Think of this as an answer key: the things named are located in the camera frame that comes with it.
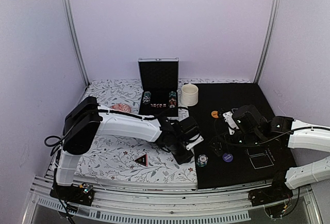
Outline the white ceramic cup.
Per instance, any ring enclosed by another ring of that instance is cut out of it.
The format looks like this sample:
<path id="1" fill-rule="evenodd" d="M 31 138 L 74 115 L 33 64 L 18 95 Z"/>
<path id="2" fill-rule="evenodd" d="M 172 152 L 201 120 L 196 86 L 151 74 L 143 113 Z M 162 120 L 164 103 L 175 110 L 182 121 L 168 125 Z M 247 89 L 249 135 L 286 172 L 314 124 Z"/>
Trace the white ceramic cup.
<path id="1" fill-rule="evenodd" d="M 197 85 L 185 84 L 181 87 L 180 102 L 184 106 L 194 106 L 199 100 L 199 89 Z"/>

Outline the row of red dice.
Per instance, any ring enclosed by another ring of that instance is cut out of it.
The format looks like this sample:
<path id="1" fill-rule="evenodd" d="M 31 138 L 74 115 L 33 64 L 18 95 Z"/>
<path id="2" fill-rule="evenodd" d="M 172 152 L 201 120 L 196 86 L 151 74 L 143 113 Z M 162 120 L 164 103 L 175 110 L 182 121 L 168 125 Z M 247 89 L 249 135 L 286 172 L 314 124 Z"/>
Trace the row of red dice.
<path id="1" fill-rule="evenodd" d="M 151 103 L 152 108 L 166 108 L 167 105 L 165 103 Z"/>

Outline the purple small blind button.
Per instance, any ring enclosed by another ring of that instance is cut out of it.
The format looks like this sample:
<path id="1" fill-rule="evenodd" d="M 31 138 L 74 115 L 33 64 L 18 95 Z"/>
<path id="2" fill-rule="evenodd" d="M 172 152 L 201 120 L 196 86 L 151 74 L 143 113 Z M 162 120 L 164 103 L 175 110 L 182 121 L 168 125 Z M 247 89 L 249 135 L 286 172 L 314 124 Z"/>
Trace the purple small blind button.
<path id="1" fill-rule="evenodd" d="M 233 157 L 233 155 L 230 154 L 230 153 L 224 153 L 224 154 L 222 155 L 222 159 L 223 159 L 226 163 L 230 163 L 230 162 L 233 161 L 234 157 Z"/>

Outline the orange big blind button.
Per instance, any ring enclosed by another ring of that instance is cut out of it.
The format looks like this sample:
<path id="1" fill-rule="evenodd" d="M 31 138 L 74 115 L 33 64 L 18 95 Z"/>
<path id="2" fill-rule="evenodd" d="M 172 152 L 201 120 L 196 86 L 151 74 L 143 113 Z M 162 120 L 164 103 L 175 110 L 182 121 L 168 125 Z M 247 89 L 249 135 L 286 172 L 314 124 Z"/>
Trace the orange big blind button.
<path id="1" fill-rule="evenodd" d="M 212 116 L 213 118 L 218 119 L 218 118 L 219 118 L 219 112 L 218 112 L 217 110 L 214 110 L 214 111 L 211 112 L 211 116 Z"/>

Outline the red patterned bowl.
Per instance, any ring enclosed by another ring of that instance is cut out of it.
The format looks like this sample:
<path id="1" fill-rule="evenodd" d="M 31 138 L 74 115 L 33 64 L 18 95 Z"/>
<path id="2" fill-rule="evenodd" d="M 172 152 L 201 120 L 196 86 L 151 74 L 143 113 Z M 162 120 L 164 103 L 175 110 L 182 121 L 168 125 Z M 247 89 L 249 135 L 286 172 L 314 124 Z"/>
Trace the red patterned bowl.
<path id="1" fill-rule="evenodd" d="M 131 107 L 125 103 L 116 103 L 113 104 L 110 108 L 125 113 L 131 113 Z"/>

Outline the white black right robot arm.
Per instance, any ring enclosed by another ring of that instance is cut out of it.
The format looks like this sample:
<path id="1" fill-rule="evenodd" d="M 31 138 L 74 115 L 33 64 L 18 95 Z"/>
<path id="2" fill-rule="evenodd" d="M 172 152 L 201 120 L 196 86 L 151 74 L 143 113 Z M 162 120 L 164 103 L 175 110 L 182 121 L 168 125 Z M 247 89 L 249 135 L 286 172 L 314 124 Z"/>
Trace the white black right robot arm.
<path id="1" fill-rule="evenodd" d="M 298 119 L 275 116 L 268 121 L 254 105 L 244 105 L 234 112 L 214 110 L 215 120 L 222 118 L 228 131 L 214 140 L 237 148 L 262 148 L 276 142 L 289 149 L 310 149 L 329 152 L 329 127 L 309 124 Z M 267 189 L 270 201 L 278 201 L 287 189 L 329 179 L 329 157 L 300 167 L 291 167 L 275 174 Z"/>

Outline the left aluminium frame post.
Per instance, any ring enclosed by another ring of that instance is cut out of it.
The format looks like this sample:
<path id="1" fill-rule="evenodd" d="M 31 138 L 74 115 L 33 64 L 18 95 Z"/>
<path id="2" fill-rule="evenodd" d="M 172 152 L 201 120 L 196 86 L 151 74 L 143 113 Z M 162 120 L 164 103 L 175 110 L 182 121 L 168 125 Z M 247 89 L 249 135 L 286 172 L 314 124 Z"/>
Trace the left aluminium frame post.
<path id="1" fill-rule="evenodd" d="M 64 12 L 65 12 L 65 17 L 67 20 L 68 28 L 69 28 L 69 34 L 72 40 L 72 45 L 75 53 L 75 57 L 77 60 L 78 68 L 80 71 L 80 74 L 82 76 L 82 80 L 84 82 L 85 87 L 88 87 L 90 85 L 90 81 L 88 78 L 88 73 L 87 69 L 83 60 L 83 56 L 81 53 L 79 41 L 78 41 L 78 36 L 74 24 L 74 17 L 73 17 L 73 12 L 72 12 L 72 7 L 71 7 L 71 2 L 70 0 L 62 0 L 63 7 L 64 7 Z"/>

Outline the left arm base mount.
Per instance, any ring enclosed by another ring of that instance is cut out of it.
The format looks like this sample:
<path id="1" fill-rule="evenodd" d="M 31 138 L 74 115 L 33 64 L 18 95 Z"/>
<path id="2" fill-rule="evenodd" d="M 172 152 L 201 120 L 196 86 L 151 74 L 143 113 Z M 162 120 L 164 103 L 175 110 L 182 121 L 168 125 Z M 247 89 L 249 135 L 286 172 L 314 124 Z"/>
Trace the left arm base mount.
<path id="1" fill-rule="evenodd" d="M 73 184 L 70 186 L 60 186 L 54 181 L 49 195 L 64 202 L 91 206 L 95 194 L 93 188 L 93 185 L 88 183 L 82 183 L 78 186 Z"/>

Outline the blue green moved chip stack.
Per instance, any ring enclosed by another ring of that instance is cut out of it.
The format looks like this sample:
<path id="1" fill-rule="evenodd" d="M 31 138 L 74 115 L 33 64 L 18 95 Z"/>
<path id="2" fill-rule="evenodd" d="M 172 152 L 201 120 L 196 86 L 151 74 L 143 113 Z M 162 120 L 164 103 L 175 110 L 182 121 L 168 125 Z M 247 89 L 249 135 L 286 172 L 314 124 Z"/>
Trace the blue green moved chip stack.
<path id="1" fill-rule="evenodd" d="M 197 158 L 196 165 L 198 167 L 205 167 L 208 164 L 208 157 L 205 154 L 201 154 Z"/>

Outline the aluminium poker chip case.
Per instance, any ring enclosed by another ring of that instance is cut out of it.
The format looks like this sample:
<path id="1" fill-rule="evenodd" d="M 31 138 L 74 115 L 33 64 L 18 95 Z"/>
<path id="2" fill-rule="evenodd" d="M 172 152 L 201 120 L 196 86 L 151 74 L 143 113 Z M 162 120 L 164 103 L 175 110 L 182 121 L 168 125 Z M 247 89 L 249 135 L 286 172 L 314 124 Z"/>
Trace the aluminium poker chip case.
<path id="1" fill-rule="evenodd" d="M 173 58 L 139 58 L 138 66 L 142 84 L 142 97 L 140 101 L 140 115 L 165 115 L 169 119 L 178 119 L 178 63 Z M 145 91 L 151 92 L 150 104 L 143 104 Z M 177 106 L 169 108 L 169 93 L 176 92 Z M 165 103 L 166 108 L 152 108 L 151 103 Z"/>

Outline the black poker mat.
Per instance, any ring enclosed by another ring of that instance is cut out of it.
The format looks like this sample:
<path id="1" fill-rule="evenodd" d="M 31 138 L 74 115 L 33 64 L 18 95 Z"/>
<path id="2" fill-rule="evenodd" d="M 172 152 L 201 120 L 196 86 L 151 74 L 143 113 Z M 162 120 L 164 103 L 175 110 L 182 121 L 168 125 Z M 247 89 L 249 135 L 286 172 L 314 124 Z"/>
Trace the black poker mat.
<path id="1" fill-rule="evenodd" d="M 254 105 L 270 121 L 275 116 L 260 87 L 252 83 L 198 84 L 199 101 L 189 108 L 189 114 L 198 123 L 204 141 L 194 147 L 195 157 L 206 155 L 207 165 L 196 166 L 199 189 L 232 186 L 271 180 L 280 170 L 295 167 L 296 162 L 289 148 L 274 140 L 266 147 L 238 148 L 222 145 L 221 155 L 216 155 L 211 143 L 216 135 L 228 132 L 221 118 L 213 118 L 214 110 L 227 112 L 244 105 Z M 231 162 L 222 154 L 230 153 Z"/>

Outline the right aluminium frame post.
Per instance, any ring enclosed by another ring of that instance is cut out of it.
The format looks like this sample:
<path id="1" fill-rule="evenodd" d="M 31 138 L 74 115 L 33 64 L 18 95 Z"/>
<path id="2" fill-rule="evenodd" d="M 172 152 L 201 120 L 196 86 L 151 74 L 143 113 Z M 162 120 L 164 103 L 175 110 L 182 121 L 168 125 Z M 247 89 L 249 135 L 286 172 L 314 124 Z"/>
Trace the right aluminium frame post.
<path id="1" fill-rule="evenodd" d="M 265 39 L 263 42 L 256 74 L 255 74 L 255 77 L 253 80 L 254 84 L 259 84 L 261 77 L 262 77 L 263 70 L 266 65 L 267 55 L 268 55 L 268 51 L 269 51 L 270 44 L 271 44 L 271 39 L 272 39 L 272 35 L 273 35 L 274 26 L 276 23 L 276 17 L 278 14 L 280 1 L 281 0 L 272 0 L 269 21 L 268 21 L 268 25 L 267 25 L 267 29 L 266 29 L 266 35 L 265 35 Z"/>

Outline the red black chip stack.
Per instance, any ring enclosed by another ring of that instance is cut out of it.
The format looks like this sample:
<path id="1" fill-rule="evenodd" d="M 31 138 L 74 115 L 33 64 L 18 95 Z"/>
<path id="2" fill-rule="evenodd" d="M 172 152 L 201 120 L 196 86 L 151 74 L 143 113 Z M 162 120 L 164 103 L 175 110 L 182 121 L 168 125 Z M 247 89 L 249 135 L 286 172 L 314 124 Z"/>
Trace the red black chip stack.
<path id="1" fill-rule="evenodd" d="M 171 91 L 169 93 L 169 108 L 175 108 L 177 106 L 176 92 Z"/>

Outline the floral table cloth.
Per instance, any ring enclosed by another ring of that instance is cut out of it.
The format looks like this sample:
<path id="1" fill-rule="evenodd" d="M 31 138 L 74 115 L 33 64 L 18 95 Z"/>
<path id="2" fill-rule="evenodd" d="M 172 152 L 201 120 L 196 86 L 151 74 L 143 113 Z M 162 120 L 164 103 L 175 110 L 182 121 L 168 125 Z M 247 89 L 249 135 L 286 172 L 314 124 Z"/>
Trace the floral table cloth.
<path id="1" fill-rule="evenodd" d="M 142 97 L 138 79 L 96 80 L 87 88 L 84 97 L 93 96 L 98 103 L 112 106 L 125 103 L 137 114 Z M 148 166 L 134 162 L 147 154 Z M 97 136 L 90 150 L 81 156 L 76 177 L 134 183 L 197 185 L 195 162 L 179 165 L 172 154 L 157 145 L 140 139 L 119 136 Z"/>

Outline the aluminium frame post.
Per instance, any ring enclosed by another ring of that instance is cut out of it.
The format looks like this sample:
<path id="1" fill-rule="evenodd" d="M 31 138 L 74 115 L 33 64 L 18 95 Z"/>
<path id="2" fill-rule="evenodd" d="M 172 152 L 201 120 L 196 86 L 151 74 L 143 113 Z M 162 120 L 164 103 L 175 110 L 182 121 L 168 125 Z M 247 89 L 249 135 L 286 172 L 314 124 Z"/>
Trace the aluminium frame post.
<path id="1" fill-rule="evenodd" d="M 270 44 L 271 44 L 271 39 L 272 39 L 272 35 L 273 35 L 274 26 L 276 23 L 276 17 L 278 14 L 280 1 L 281 0 L 272 0 L 269 21 L 268 21 L 268 25 L 267 25 L 267 29 L 266 29 L 266 35 L 265 35 L 265 39 L 263 42 L 256 74 L 255 74 L 255 77 L 253 80 L 254 84 L 259 84 L 261 77 L 262 77 L 263 70 L 266 65 L 267 55 L 268 55 L 268 51 L 269 51 Z"/>
<path id="2" fill-rule="evenodd" d="M 73 17 L 73 12 L 72 12 L 72 7 L 71 7 L 71 2 L 70 0 L 62 0 L 63 7 L 64 7 L 64 12 L 65 12 L 65 17 L 67 20 L 68 28 L 69 28 L 69 34 L 72 40 L 72 45 L 75 53 L 75 57 L 77 60 L 78 68 L 80 71 L 80 74 L 82 76 L 82 80 L 84 82 L 85 87 L 88 87 L 90 85 L 90 81 L 88 78 L 88 73 L 87 69 L 83 60 L 83 56 L 81 53 L 79 41 L 78 41 L 78 36 L 74 24 L 74 17 Z"/>

